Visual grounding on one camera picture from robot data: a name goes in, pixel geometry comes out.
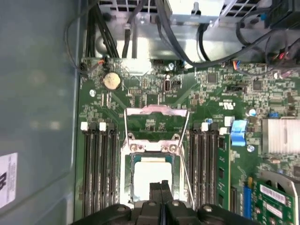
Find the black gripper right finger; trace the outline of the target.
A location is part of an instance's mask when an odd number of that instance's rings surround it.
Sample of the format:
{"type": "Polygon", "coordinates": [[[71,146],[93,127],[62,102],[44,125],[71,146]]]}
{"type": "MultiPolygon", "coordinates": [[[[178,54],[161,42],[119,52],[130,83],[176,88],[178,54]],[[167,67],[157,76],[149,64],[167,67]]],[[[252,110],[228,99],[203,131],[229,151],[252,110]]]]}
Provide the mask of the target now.
{"type": "Polygon", "coordinates": [[[257,223],[220,208],[216,205],[205,204],[194,210],[180,200],[174,200],[168,181],[161,182],[162,199],[168,225],[256,225],[257,223]]]}

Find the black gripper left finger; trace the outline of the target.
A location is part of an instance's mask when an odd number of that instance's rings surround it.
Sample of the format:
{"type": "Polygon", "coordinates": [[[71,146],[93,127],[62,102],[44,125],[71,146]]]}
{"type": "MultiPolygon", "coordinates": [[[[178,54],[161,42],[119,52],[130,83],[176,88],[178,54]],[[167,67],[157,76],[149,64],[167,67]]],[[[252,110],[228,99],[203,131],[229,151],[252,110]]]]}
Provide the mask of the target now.
{"type": "Polygon", "coordinates": [[[161,224],[161,183],[150,183],[150,199],[131,209],[115,204],[73,222],[74,225],[159,225],[161,224]]]}

